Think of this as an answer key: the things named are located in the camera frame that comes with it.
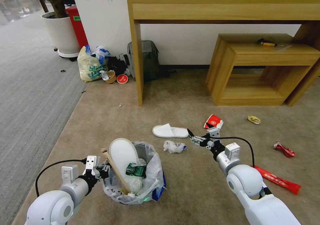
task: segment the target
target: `plastic trash bag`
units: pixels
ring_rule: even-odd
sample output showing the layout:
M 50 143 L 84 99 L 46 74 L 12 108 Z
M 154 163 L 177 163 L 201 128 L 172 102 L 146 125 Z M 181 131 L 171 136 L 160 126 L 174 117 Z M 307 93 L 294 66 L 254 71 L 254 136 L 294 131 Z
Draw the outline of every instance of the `plastic trash bag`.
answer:
M 90 47 L 88 45 L 83 46 L 78 55 L 80 78 L 85 82 L 100 79 L 100 71 L 107 70 L 107 58 L 110 57 L 110 53 L 106 49 L 97 48 L 96 54 L 92 56 Z
M 158 201 L 163 190 L 166 188 L 166 180 L 161 166 L 159 154 L 154 147 L 145 142 L 133 142 L 139 158 L 147 164 L 146 178 L 143 179 L 142 189 L 133 198 L 121 192 L 121 185 L 113 170 L 109 177 L 103 180 L 103 191 L 107 196 L 122 204 L 141 204 L 150 200 Z

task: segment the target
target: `gray carpet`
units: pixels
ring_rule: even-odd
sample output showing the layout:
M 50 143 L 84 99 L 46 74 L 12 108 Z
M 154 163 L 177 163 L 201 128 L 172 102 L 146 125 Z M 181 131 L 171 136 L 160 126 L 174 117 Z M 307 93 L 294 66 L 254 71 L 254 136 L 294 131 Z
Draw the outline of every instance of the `gray carpet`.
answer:
M 13 221 L 86 88 L 77 62 L 53 51 L 42 13 L 0 26 L 1 225 Z

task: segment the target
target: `red snack wrapper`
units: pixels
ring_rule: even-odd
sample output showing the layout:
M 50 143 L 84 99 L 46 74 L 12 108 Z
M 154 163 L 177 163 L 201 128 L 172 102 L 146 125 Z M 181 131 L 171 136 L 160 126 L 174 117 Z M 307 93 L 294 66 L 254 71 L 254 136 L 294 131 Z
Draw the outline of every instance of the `red snack wrapper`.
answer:
M 258 172 L 261 174 L 262 177 L 270 180 L 271 182 L 284 187 L 288 189 L 290 192 L 294 193 L 295 195 L 298 195 L 298 191 L 301 188 L 299 184 L 289 182 L 287 180 L 284 180 L 283 178 L 279 178 L 272 173 L 267 172 L 266 170 L 263 170 L 262 168 L 259 168 L 257 166 L 254 166 L 255 169 L 258 170 Z
M 273 145 L 273 148 L 276 150 L 280 150 L 283 152 L 283 154 L 286 157 L 294 157 L 294 151 L 290 150 L 289 148 L 286 148 L 285 146 L 283 146 L 281 143 L 277 142 L 276 144 Z
M 211 124 L 214 127 L 217 127 L 219 129 L 221 129 L 222 125 L 223 125 L 223 120 L 221 120 L 219 117 L 211 114 L 210 117 L 207 119 L 207 121 L 204 123 L 204 128 L 208 129 L 208 125 L 207 123 Z

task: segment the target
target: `trash bin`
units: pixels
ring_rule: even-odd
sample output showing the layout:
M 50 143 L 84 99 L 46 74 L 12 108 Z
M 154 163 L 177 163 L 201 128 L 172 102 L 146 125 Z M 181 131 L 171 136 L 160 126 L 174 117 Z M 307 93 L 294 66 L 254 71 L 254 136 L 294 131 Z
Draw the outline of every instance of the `trash bin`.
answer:
M 133 198 L 122 193 L 122 187 L 112 168 L 109 177 L 103 180 L 103 190 L 112 200 L 122 204 L 141 204 L 150 200 L 158 201 L 164 189 L 166 179 L 159 154 L 154 147 L 145 142 L 133 142 L 139 158 L 147 162 L 146 178 L 140 192 Z
M 69 17 L 70 17 L 70 20 L 71 20 L 71 23 L 73 26 L 73 30 L 76 34 L 80 48 L 88 45 L 88 40 L 87 40 L 86 34 L 84 32 L 83 26 L 82 26 L 82 22 L 81 22 L 81 19 L 79 16 L 77 6 L 76 5 L 71 6 L 71 7 L 67 8 L 66 11 L 69 14 Z

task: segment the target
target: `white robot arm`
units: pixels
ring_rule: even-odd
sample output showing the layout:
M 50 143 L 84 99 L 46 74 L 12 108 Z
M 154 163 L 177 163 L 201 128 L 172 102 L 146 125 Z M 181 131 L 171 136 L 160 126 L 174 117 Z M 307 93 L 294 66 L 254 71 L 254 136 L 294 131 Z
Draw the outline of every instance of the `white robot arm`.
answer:
M 226 175 L 227 184 L 244 207 L 251 225 L 300 224 L 289 208 L 271 193 L 261 174 L 255 168 L 241 164 L 240 146 L 231 143 L 224 147 L 220 143 L 222 138 L 219 128 L 207 129 L 206 135 L 202 137 L 194 136 L 190 130 L 188 132 L 192 143 L 206 147 L 213 153 L 214 160 Z
M 109 164 L 99 165 L 99 160 L 100 157 L 88 156 L 81 176 L 76 164 L 63 166 L 61 187 L 40 195 L 31 204 L 25 225 L 65 225 L 77 214 L 80 203 L 93 186 L 109 176 Z

